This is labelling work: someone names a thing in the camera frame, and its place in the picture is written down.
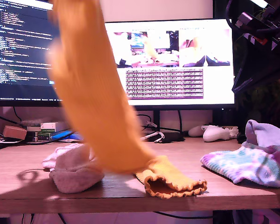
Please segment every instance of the blue object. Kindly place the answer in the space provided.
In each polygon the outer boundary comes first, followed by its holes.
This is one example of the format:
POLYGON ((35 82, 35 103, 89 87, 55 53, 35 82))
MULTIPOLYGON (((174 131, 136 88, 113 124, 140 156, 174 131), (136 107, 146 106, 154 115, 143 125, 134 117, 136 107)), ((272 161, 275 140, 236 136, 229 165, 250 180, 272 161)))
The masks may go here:
MULTIPOLYGON (((61 131, 61 132, 57 133, 56 135, 51 136, 51 139, 52 139, 52 140, 59 139, 59 138, 61 138, 61 137, 63 137, 63 136, 68 135, 68 134, 71 133, 71 132, 72 132, 72 131, 69 131, 69 130, 67 130, 67 131, 61 131)), ((64 137, 64 138, 60 139, 60 140, 65 140, 65 139, 73 139, 73 140, 79 140, 79 141, 82 141, 82 140, 83 140, 82 136, 81 136, 79 133, 73 133, 73 134, 71 134, 71 135, 69 135, 69 136, 67 136, 67 137, 64 137)))

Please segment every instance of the wooden desk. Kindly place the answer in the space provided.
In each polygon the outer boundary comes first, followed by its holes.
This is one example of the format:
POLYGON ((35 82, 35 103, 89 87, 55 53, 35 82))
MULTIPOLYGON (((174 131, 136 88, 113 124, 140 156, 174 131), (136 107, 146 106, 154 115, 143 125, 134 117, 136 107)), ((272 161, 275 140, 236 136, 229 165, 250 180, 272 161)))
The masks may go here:
POLYGON ((218 150, 236 150, 236 140, 204 143, 201 138, 172 144, 147 143, 167 155, 185 175, 208 181, 203 195, 161 200, 145 193, 132 175, 108 174, 101 183, 79 194, 62 194, 42 170, 41 162, 56 147, 18 146, 0 150, 0 213, 88 213, 280 208, 280 189, 234 185, 202 167, 200 158, 218 150), (21 180, 17 174, 31 170, 21 180))

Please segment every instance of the monitor screen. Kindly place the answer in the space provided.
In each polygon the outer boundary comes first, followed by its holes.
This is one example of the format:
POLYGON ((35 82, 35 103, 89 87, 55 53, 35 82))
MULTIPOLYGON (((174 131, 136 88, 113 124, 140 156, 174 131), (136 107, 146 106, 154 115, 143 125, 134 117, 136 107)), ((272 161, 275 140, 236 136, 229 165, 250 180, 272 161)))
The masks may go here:
POLYGON ((129 104, 234 104, 226 20, 110 22, 106 30, 129 104))
POLYGON ((0 101, 56 102, 45 55, 58 28, 48 20, 52 5, 0 0, 0 101))
MULTIPOLYGON (((52 5, 0 0, 0 105, 60 105, 45 55, 58 28, 52 5)), ((122 86, 136 107, 234 104, 225 20, 105 24, 122 86)))

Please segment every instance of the orange sock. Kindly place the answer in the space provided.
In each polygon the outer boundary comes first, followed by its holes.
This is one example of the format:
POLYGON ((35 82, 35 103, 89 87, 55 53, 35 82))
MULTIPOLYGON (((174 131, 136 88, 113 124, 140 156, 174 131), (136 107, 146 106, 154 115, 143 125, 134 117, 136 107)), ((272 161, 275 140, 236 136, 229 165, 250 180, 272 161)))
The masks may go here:
POLYGON ((136 176, 147 193, 160 198, 198 195, 207 189, 206 181, 194 181, 185 176, 164 155, 157 156, 136 176))
POLYGON ((153 152, 140 140, 140 123, 117 74, 99 0, 52 0, 60 41, 48 54, 49 76, 72 127, 99 165, 117 173, 147 167, 153 152))

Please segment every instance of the game controller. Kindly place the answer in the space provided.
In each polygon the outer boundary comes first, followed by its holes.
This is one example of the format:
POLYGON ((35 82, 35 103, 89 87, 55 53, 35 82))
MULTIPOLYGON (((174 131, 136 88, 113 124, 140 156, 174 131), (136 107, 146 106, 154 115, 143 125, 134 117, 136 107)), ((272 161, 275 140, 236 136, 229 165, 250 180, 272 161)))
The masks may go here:
POLYGON ((205 142, 212 142, 216 140, 229 140, 231 138, 230 130, 228 128, 209 125, 203 133, 203 140, 205 142))
POLYGON ((202 137, 208 125, 196 126, 188 131, 188 135, 192 138, 202 137))

